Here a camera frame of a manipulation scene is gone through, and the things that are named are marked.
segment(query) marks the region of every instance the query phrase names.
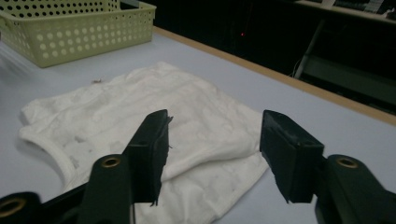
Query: white cloth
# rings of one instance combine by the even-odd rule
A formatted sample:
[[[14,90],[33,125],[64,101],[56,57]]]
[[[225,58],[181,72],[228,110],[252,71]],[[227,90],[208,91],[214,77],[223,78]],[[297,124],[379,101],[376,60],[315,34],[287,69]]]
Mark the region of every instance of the white cloth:
[[[167,109],[169,154],[159,205],[136,205],[138,223],[210,223],[268,167],[259,152],[262,114],[168,63],[37,99],[22,109],[20,138],[44,148],[64,191],[88,181],[92,164],[121,153],[145,116]]]

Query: light gray table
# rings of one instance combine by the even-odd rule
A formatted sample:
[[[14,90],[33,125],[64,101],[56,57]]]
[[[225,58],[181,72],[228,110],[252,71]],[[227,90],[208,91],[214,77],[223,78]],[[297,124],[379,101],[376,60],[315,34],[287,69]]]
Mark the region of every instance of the light gray table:
[[[45,69],[0,42],[0,197],[34,191],[45,202],[63,184],[52,158],[18,137],[24,105],[158,61],[205,78],[259,112],[288,115],[326,146],[325,156],[345,154],[363,161],[386,189],[396,192],[395,117],[156,29],[147,44]],[[269,169],[217,223],[316,223],[314,202],[285,203]]]

